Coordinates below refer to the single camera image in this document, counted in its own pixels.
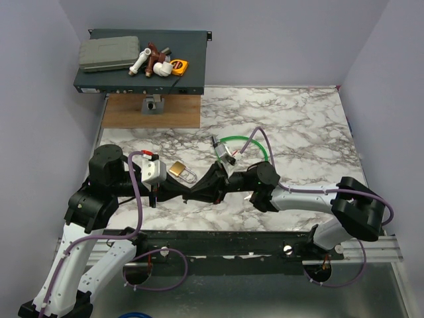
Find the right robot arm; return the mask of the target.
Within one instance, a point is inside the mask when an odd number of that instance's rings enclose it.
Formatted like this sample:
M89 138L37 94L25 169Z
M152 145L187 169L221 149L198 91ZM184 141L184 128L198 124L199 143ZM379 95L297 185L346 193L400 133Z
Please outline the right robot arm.
M282 185L275 167L266 161L231 175L216 162L182 197L218 204L226 194L243 191L251 193L250 203L263 213L302 210L330 214L331 219L314 227L305 242L305 253L314 260L346 240L377 241L388 206L379 195L348 176L329 185Z

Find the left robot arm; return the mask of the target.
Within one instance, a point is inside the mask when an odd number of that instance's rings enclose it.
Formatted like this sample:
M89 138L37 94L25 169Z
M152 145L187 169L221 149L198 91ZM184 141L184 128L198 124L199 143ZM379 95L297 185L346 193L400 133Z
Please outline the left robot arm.
M86 181L69 199L60 247L48 277L38 295L21 305L19 317L89 317L96 297L118 270L146 256L140 231L141 198L146 196L155 205L189 190L166 173L157 155L139 154L140 166L117 145L94 150ZM105 235L120 197L136 199L136 227Z

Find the white elbow fitting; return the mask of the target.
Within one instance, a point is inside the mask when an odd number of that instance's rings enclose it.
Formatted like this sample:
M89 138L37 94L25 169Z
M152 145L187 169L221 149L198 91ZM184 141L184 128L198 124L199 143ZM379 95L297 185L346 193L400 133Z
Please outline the white elbow fitting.
M153 72L161 77L168 77L173 70L173 65L169 62L156 62L153 65Z

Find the green cable lock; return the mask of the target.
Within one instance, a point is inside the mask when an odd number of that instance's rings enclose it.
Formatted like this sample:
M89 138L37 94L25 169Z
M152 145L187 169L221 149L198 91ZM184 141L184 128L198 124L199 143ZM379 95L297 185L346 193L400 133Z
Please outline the green cable lock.
M248 137L239 136L239 135L227 136L227 137L221 138L219 140L215 136L211 137L211 142L212 142L213 146L218 145L219 142L226 143L226 142L230 142L230 141L247 141L247 140L248 140ZM268 153L267 153L266 149L257 140L252 139L250 143L257 146L260 149L260 151L261 151L261 153L264 157L264 160L268 161Z

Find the brass padlock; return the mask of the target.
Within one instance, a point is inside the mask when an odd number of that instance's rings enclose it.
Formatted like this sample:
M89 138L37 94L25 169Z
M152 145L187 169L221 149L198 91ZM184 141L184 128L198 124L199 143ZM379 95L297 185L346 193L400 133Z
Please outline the brass padlock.
M176 161L169 168L169 173L177 179L186 183L194 184L197 181L197 175L182 162Z

